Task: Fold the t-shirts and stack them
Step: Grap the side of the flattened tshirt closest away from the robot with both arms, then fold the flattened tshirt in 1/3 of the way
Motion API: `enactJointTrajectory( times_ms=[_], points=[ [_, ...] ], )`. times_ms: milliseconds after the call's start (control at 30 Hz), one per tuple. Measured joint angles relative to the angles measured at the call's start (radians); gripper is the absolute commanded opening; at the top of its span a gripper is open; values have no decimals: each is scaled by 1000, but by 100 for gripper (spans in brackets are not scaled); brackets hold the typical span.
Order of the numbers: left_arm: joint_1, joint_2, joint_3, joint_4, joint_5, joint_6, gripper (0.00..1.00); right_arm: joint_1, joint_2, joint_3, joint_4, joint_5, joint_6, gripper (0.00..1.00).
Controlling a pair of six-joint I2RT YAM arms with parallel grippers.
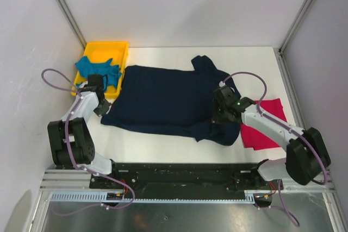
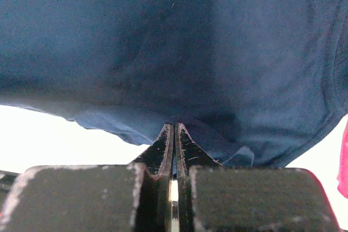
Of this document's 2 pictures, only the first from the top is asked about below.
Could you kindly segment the navy blue t-shirt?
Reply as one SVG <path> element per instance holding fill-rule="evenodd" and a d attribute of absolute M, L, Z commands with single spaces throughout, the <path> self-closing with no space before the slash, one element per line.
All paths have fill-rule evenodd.
<path fill-rule="evenodd" d="M 101 123 L 231 146 L 239 136 L 239 123 L 212 122 L 213 92 L 229 74 L 217 69 L 205 55 L 194 57 L 191 63 L 192 71 L 128 66 L 121 92 Z"/>

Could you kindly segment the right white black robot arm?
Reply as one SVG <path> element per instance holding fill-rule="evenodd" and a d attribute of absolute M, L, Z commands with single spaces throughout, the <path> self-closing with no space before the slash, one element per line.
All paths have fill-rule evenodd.
<path fill-rule="evenodd" d="M 248 97 L 238 98 L 227 85 L 213 92 L 213 123 L 237 122 L 262 133 L 278 144 L 285 158 L 261 161 L 251 175 L 251 184 L 264 189 L 270 181 L 291 178 L 300 185 L 314 181 L 320 173 L 323 183 L 328 180 L 326 170 L 331 158 L 321 133 L 315 128 L 303 129 L 291 125 L 264 110 Z"/>

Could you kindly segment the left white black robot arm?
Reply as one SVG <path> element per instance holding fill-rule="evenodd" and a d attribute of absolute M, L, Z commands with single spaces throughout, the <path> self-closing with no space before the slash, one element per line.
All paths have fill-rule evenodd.
<path fill-rule="evenodd" d="M 95 114 L 107 114 L 111 103 L 104 94 L 107 76 L 91 74 L 87 83 L 78 87 L 76 100 L 58 121 L 47 126 L 53 162 L 57 166 L 91 171 L 101 176 L 101 182 L 112 189 L 118 186 L 120 175 L 112 170 L 112 163 L 95 151 L 87 122 Z"/>

